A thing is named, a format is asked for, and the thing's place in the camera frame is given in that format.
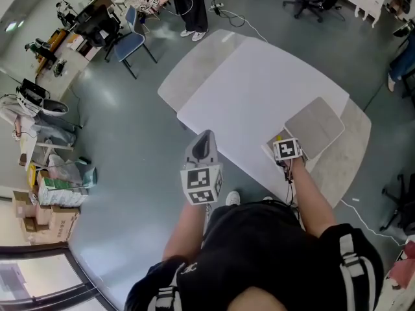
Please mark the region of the grey square cloth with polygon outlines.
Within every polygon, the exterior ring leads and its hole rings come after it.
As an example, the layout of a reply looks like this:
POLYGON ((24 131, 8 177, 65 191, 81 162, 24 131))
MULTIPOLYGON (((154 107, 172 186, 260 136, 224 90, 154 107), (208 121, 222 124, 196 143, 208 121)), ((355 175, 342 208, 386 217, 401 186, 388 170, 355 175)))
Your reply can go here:
POLYGON ((299 112, 289 118, 282 129, 261 146, 265 155, 275 160, 273 143, 296 138, 304 161, 317 158, 344 132, 345 126, 329 104, 316 97, 299 112))

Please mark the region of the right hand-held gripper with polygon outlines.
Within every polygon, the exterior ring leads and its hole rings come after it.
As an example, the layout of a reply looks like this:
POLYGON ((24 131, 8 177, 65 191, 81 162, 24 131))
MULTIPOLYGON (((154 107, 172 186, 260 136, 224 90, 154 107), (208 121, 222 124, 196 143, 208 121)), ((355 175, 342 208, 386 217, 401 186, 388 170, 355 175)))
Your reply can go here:
POLYGON ((272 141, 272 158, 281 173, 288 172, 291 161, 300 158, 307 162, 307 156, 298 138, 276 139, 272 141))

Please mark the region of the green and white box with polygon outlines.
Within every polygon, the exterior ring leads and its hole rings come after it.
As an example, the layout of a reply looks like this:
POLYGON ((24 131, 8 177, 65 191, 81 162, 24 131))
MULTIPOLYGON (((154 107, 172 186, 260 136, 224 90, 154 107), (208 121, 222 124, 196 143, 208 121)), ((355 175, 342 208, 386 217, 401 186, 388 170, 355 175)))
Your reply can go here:
POLYGON ((40 205, 57 205, 60 207, 80 207, 88 198, 85 188, 76 188, 74 184, 42 177, 39 184, 38 201, 40 205))

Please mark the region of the cluttered wooden desk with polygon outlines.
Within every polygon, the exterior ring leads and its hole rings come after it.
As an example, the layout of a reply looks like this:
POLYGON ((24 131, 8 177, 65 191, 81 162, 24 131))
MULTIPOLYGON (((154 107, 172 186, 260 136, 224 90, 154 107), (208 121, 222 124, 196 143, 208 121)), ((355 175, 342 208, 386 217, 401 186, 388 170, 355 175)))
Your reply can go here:
POLYGON ((52 44, 56 63, 42 58, 35 72, 35 83, 47 90, 53 100, 60 100, 95 55, 102 50, 89 44, 81 35, 60 29, 52 44))

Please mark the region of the stack of cardboard boxes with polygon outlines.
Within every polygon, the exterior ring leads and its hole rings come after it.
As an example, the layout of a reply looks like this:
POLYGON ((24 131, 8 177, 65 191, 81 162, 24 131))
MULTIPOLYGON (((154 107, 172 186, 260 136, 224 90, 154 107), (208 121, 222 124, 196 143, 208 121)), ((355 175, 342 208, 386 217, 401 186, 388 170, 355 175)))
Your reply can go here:
POLYGON ((78 208, 34 205, 28 192, 13 191, 12 203, 23 237, 31 244, 67 242, 80 216, 78 208))

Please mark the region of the blue chair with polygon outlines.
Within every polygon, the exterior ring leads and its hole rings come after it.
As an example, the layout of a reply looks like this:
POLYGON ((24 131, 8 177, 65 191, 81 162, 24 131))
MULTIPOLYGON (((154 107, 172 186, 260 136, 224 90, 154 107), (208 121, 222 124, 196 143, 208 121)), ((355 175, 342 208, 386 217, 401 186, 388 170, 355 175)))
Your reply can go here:
POLYGON ((147 37, 141 24, 141 19, 145 16, 146 14, 138 11, 134 6, 130 5, 125 15, 126 23, 129 26, 130 32, 122 35, 117 40, 113 48, 117 60, 126 67, 134 79, 136 79, 137 76, 131 69, 128 58, 138 49, 144 48, 152 61, 157 63, 157 60, 146 46, 147 37))

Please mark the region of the person's right forearm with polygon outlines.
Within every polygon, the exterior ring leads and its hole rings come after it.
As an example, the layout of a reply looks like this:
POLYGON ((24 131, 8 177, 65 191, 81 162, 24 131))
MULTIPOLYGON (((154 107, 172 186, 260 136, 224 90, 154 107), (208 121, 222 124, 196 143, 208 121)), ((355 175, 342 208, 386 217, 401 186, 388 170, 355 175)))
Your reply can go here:
POLYGON ((296 199, 305 230, 320 237, 331 226, 336 225, 332 206, 320 192, 301 158, 287 161, 296 189, 296 199))

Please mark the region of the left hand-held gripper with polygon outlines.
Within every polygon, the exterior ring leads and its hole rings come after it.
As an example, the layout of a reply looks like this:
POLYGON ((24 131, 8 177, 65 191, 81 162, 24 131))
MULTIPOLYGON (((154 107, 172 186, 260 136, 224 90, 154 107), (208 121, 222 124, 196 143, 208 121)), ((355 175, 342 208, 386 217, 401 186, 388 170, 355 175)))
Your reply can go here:
POLYGON ((205 163, 180 172, 182 188, 191 205, 216 203, 224 182, 223 166, 218 162, 215 134, 207 130, 198 134, 185 149, 184 165, 205 163))

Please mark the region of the clear plastic bags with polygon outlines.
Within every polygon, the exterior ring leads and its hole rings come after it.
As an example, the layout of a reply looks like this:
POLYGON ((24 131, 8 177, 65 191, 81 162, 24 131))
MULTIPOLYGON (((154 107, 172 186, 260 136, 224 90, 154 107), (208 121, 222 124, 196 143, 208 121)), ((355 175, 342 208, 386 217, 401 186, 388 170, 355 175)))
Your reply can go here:
POLYGON ((74 124, 42 112, 35 116, 32 129, 44 139, 57 139, 69 146, 74 145, 77 139, 74 124))

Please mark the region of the person's left forearm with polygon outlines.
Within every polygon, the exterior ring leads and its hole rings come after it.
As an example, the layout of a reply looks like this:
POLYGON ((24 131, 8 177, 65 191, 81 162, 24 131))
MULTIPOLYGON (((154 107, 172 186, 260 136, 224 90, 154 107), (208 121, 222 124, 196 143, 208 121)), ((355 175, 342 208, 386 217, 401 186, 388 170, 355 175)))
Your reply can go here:
POLYGON ((165 246, 162 260, 172 257, 184 257, 187 261, 193 260, 202 247, 205 221, 206 206, 191 205, 187 202, 165 246))

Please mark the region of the person's black clothed torso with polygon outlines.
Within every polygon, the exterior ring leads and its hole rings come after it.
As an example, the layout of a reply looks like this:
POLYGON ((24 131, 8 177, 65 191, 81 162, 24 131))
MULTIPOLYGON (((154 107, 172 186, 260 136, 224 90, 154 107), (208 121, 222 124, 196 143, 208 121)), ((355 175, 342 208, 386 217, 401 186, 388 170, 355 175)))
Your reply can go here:
POLYGON ((193 261, 174 256, 133 285, 125 311, 227 311, 256 287, 287 311, 374 311, 383 264, 360 229, 306 233, 281 202, 217 208, 193 261))

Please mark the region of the red cloth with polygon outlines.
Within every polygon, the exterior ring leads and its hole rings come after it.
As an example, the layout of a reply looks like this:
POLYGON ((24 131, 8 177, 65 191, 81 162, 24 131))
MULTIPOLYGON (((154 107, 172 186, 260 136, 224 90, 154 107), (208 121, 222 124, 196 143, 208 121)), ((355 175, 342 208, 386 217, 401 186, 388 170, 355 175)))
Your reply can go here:
POLYGON ((409 240, 403 249, 405 259, 395 261, 387 277, 402 289, 407 289, 415 274, 415 242, 409 240))

